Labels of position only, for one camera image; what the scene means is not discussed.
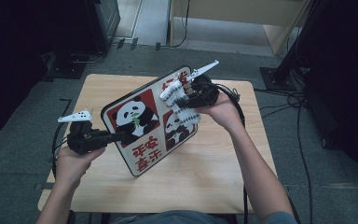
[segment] red chinese characters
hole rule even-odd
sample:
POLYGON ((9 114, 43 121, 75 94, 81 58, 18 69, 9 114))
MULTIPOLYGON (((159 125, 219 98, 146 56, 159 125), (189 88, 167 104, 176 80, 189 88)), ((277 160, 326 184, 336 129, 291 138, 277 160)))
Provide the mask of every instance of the red chinese characters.
MULTIPOLYGON (((179 76, 178 76, 178 79, 179 79, 179 81, 182 83, 182 86, 184 86, 185 84, 187 84, 187 72, 186 71, 184 71, 184 72, 181 72, 180 74, 179 74, 179 76)), ((170 83, 171 82, 173 82, 173 78, 171 78, 171 79, 168 79, 166 82, 164 82, 163 84, 162 84, 162 90, 163 91, 165 91, 165 89, 167 89, 169 86, 170 86, 170 83)))
POLYGON ((135 147, 132 150, 132 155, 139 160, 135 163, 138 166, 138 171, 142 172, 149 166, 150 162, 158 161, 162 152, 157 148, 158 139, 150 136, 148 141, 144 144, 141 144, 138 147, 135 147))

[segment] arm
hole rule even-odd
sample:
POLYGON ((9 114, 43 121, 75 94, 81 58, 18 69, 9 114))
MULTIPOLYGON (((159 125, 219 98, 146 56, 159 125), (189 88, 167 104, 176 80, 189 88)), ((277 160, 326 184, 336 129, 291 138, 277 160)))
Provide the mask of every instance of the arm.
POLYGON ((104 153, 104 148, 78 155, 69 147, 62 147, 57 157, 56 182, 36 223, 66 223, 71 201, 80 178, 91 162, 104 153))
POLYGON ((261 157, 228 97, 220 93, 214 106, 198 108, 197 111, 210 115, 230 134, 249 200, 259 219, 264 222, 275 212, 293 215, 286 191, 261 157))

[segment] left hand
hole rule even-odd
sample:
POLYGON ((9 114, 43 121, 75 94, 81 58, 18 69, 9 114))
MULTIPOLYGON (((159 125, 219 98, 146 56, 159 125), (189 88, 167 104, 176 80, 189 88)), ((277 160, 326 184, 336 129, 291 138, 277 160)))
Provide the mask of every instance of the left hand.
POLYGON ((62 147, 57 157, 57 174, 55 185, 67 189, 76 189, 80 185, 80 178, 90 168, 91 162, 101 156, 105 148, 92 150, 79 155, 69 147, 62 147))

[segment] panda face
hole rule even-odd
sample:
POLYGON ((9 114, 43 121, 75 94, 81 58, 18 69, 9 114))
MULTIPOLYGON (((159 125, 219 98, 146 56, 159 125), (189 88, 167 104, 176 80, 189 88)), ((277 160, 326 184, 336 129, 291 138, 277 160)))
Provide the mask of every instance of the panda face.
POLYGON ((172 113, 167 120, 167 124, 165 126, 165 133, 170 133, 172 131, 177 130, 182 125, 182 122, 176 116, 176 114, 172 113))
POLYGON ((137 122, 137 118, 144 113, 145 109, 146 105, 142 101, 127 102, 117 112, 117 125, 137 122))

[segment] sign board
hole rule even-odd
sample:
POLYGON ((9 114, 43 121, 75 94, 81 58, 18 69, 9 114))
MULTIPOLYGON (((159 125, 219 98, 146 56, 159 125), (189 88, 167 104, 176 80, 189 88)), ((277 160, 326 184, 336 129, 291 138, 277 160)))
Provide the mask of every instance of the sign board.
POLYGON ((190 68, 180 67, 103 108, 101 118, 107 130, 125 133, 125 140, 116 146, 132 175, 143 174, 196 133, 197 124, 184 126, 159 98, 176 77, 185 93, 191 93, 187 76, 190 68))

